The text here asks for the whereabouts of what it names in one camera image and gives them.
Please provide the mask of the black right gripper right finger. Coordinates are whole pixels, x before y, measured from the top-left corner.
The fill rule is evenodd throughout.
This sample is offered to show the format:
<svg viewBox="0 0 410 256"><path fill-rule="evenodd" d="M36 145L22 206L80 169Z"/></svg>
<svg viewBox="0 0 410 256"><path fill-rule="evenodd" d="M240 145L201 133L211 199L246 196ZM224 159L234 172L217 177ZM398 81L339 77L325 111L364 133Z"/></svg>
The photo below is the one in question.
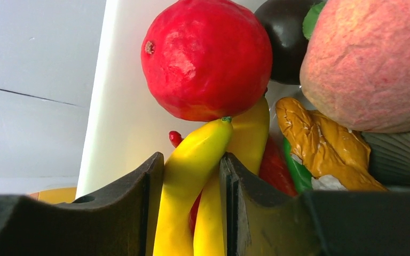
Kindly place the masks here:
<svg viewBox="0 0 410 256"><path fill-rule="evenodd" d="M239 255L410 255L410 191L306 191L241 178L250 240Z"/></svg>

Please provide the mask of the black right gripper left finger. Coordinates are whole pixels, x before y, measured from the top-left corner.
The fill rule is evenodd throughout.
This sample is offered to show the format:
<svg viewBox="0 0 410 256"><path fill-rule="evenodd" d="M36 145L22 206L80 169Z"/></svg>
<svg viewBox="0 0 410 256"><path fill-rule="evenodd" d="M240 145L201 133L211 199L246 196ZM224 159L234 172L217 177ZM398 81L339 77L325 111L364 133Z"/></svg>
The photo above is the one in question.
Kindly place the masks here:
<svg viewBox="0 0 410 256"><path fill-rule="evenodd" d="M0 195L0 255L152 255L164 157L72 203Z"/></svg>

